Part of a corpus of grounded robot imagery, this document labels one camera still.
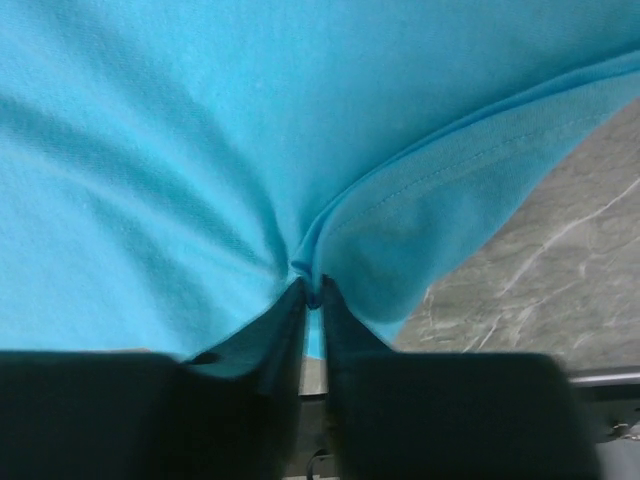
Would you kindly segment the turquoise t shirt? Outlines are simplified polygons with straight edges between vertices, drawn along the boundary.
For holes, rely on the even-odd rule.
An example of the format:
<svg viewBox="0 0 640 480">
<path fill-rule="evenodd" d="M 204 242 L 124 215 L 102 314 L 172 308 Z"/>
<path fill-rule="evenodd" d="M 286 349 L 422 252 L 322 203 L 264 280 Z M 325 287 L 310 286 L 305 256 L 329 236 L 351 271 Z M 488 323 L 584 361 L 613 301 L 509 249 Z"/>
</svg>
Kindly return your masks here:
<svg viewBox="0 0 640 480">
<path fill-rule="evenodd" d="M 1 345 L 188 357 L 323 276 L 391 340 L 638 93 L 635 1 L 5 1 Z"/>
</svg>

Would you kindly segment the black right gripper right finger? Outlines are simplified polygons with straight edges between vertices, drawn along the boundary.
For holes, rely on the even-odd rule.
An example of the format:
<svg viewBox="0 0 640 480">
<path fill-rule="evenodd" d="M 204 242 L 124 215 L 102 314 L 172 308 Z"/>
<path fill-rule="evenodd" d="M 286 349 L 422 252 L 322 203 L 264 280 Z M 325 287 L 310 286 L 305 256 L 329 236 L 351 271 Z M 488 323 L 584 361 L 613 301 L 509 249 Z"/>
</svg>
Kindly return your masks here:
<svg viewBox="0 0 640 480">
<path fill-rule="evenodd" d="M 392 349 L 325 279 L 326 412 L 343 479 L 596 479 L 560 366 L 530 353 Z"/>
</svg>

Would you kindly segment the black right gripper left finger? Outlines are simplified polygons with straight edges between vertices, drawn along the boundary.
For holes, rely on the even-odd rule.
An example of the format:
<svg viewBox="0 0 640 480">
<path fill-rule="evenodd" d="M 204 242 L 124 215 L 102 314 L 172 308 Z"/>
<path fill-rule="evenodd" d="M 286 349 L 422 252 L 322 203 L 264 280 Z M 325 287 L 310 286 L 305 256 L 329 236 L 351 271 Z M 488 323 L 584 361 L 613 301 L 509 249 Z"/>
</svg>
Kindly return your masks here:
<svg viewBox="0 0 640 480">
<path fill-rule="evenodd" d="M 279 479 L 294 451 L 301 281 L 224 342 L 152 353 L 5 351 L 5 479 Z"/>
</svg>

